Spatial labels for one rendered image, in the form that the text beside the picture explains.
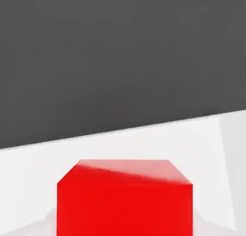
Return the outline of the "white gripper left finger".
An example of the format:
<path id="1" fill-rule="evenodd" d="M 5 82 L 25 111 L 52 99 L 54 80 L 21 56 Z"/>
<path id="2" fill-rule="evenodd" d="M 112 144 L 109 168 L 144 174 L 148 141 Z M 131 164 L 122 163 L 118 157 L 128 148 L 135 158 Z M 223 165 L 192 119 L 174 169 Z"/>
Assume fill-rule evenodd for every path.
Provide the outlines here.
<path id="1" fill-rule="evenodd" d="M 34 207 L 28 213 L 22 211 L 22 223 L 16 228 L 0 234 L 0 236 L 57 236 L 57 206 L 45 207 L 44 209 Z"/>

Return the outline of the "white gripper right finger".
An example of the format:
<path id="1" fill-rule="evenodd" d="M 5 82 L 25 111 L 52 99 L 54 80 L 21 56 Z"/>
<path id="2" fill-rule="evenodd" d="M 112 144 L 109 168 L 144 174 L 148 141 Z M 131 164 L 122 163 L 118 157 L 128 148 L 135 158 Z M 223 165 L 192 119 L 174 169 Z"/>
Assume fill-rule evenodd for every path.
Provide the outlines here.
<path id="1" fill-rule="evenodd" d="M 238 233 L 227 227 L 202 219 L 200 214 L 194 209 L 193 236 L 238 236 Z"/>

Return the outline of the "small red cube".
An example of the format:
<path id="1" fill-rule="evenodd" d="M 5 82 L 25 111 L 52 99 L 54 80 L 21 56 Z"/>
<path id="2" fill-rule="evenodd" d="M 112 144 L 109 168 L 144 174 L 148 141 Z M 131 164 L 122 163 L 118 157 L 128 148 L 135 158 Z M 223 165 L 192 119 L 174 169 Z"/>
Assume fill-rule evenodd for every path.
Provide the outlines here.
<path id="1" fill-rule="evenodd" d="M 168 160 L 80 160 L 57 184 L 57 236 L 193 236 L 193 185 Z"/>

